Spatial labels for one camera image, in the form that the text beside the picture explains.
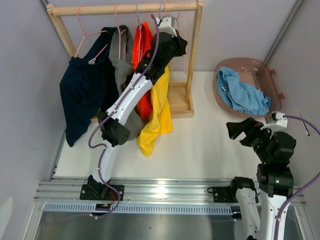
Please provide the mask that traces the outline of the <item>yellow shorts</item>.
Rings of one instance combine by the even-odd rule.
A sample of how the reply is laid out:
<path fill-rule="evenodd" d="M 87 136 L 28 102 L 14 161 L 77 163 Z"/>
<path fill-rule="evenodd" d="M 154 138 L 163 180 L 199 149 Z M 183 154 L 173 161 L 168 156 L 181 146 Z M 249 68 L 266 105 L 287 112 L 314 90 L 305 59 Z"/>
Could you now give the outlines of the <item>yellow shorts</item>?
<path fill-rule="evenodd" d="M 150 157 L 159 135 L 172 132 L 172 116 L 168 100 L 170 69 L 164 69 L 164 74 L 156 81 L 150 91 L 152 113 L 149 122 L 141 130 L 137 144 L 145 157 Z"/>

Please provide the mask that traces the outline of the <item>orange shorts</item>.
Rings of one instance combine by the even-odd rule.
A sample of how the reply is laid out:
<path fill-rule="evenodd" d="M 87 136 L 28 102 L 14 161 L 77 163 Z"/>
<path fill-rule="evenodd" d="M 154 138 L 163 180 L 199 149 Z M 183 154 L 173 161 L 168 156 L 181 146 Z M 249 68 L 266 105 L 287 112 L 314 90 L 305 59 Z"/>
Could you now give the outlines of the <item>orange shorts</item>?
<path fill-rule="evenodd" d="M 136 27 L 135 37 L 133 41 L 132 60 L 133 69 L 136 70 L 138 64 L 143 59 L 145 53 L 151 49 L 151 43 L 154 39 L 149 25 L 146 21 Z M 148 90 L 136 105 L 137 113 L 141 119 L 149 119 L 153 107 L 151 103 L 151 91 Z"/>

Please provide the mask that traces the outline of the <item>light blue shorts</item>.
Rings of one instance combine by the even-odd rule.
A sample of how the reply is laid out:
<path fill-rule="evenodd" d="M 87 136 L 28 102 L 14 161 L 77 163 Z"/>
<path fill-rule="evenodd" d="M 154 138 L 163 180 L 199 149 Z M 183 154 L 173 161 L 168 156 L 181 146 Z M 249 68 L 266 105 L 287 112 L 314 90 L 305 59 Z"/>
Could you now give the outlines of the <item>light blue shorts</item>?
<path fill-rule="evenodd" d="M 228 107 L 247 115 L 262 116 L 269 112 L 271 99 L 261 90 L 240 81 L 240 76 L 233 69 L 222 66 L 217 71 L 217 90 Z"/>

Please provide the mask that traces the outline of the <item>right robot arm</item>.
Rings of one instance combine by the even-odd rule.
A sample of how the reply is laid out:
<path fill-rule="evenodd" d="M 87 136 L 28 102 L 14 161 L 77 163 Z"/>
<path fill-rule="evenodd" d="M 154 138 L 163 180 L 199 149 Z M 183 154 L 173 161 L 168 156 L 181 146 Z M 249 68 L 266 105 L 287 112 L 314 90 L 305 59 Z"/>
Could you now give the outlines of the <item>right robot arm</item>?
<path fill-rule="evenodd" d="M 274 112 L 272 123 L 249 117 L 241 122 L 227 122 L 230 139 L 244 133 L 241 145 L 251 147 L 258 156 L 257 181 L 259 192 L 251 178 L 234 177 L 228 189 L 229 198 L 238 202 L 246 240 L 275 240 L 284 238 L 285 214 L 293 195 L 294 178 L 288 167 L 297 141 L 283 130 L 288 119 Z"/>

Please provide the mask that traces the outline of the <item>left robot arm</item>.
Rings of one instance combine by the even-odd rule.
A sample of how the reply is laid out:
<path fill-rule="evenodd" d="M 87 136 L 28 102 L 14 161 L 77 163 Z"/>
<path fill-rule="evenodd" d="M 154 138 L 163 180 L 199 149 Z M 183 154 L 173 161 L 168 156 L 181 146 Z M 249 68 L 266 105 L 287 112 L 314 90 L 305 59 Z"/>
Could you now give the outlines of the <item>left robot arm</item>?
<path fill-rule="evenodd" d="M 131 135 L 130 130 L 125 126 L 131 112 L 143 95 L 165 73 L 169 62 L 175 57 L 186 54 L 188 42 L 181 37 L 178 30 L 174 32 L 174 34 L 164 31 L 156 33 L 150 50 L 146 51 L 138 63 L 129 84 L 116 102 L 102 114 L 103 118 L 94 130 L 102 131 L 103 142 L 96 145 L 102 148 L 102 153 L 98 167 L 87 179 L 87 186 L 97 200 L 105 199 L 109 191 L 115 190 L 109 184 L 111 170 L 120 147 Z"/>

